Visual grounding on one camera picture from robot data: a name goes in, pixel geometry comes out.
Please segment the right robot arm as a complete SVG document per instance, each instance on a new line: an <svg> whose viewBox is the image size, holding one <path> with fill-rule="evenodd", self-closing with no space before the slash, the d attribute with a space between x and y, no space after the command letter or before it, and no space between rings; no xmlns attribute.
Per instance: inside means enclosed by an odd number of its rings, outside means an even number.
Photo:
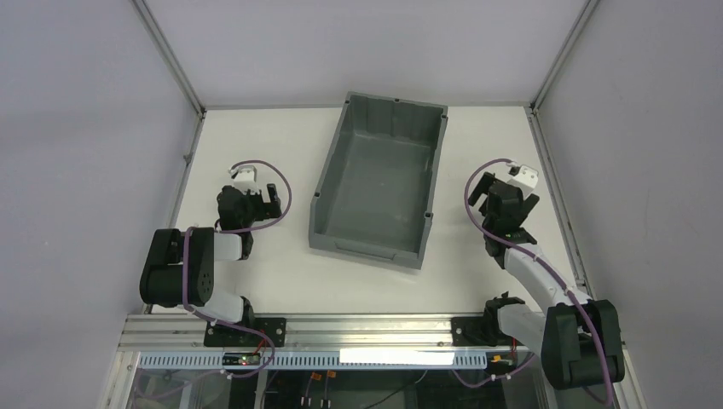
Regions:
<svg viewBox="0 0 723 409"><path fill-rule="evenodd" d="M508 181L486 172L468 196L480 204L485 250L533 297L539 311L503 294L485 304L479 324L466 330L475 341L515 340L541 360L558 390L619 383L625 377L616 308L569 285L544 257L523 222L537 205L535 172L516 167Z"/></svg>

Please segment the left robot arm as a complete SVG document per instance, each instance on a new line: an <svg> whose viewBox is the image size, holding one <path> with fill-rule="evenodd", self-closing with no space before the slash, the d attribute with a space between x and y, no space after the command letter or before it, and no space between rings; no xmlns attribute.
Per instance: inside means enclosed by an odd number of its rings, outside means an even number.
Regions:
<svg viewBox="0 0 723 409"><path fill-rule="evenodd" d="M182 307L212 322L253 328L251 302L217 285L215 266L248 259L253 224L281 216L275 184L266 188L268 200L259 190L223 187L217 195L220 232L213 227L156 230L140 278L141 299L165 308Z"/></svg>

